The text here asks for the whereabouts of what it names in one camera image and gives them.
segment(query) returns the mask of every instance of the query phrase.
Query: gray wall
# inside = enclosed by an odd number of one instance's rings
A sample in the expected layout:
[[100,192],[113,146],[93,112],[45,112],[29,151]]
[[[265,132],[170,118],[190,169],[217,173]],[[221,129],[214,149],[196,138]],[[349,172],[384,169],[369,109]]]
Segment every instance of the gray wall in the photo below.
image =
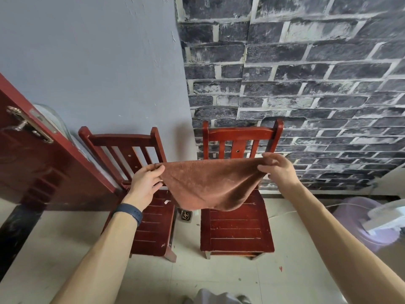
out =
[[276,152],[313,190],[362,189],[405,163],[405,0],[176,7],[199,158],[203,120],[272,127],[282,118]]
[[72,132],[156,126],[196,158],[174,0],[0,0],[0,72]]

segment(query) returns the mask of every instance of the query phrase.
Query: dark blue watch strap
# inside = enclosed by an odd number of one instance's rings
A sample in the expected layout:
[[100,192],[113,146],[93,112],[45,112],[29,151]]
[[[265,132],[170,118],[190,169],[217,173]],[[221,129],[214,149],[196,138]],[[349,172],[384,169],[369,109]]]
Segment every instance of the dark blue watch strap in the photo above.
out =
[[134,219],[138,222],[138,226],[142,221],[142,212],[135,206],[132,206],[130,204],[119,204],[117,208],[113,211],[111,216],[114,215],[116,212],[126,212],[134,217]]

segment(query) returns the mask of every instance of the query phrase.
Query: person's left hand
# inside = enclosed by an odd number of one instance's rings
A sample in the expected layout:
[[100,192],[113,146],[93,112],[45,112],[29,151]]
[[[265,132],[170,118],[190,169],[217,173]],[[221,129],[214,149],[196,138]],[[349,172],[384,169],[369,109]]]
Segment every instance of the person's left hand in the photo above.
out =
[[155,169],[155,164],[149,164],[137,171],[122,203],[131,204],[143,211],[152,202],[153,194],[163,185],[160,175],[164,170],[164,165]]

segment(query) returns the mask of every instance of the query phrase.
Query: white plastic object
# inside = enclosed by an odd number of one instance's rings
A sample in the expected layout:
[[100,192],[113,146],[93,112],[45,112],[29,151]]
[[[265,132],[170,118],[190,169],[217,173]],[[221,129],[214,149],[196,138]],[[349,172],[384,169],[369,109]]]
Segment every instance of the white plastic object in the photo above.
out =
[[370,220],[361,222],[361,224],[369,234],[373,235],[379,229],[392,228],[399,231],[401,227],[405,227],[405,199],[376,207],[367,215]]

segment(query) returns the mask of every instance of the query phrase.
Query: forearm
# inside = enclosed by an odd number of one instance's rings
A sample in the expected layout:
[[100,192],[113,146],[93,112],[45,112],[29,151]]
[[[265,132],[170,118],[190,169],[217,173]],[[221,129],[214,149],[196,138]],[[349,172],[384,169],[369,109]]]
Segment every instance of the forearm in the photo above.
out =
[[304,186],[285,190],[349,303],[405,303],[403,282],[327,211]]
[[52,303],[114,303],[137,227],[136,220],[116,212]]

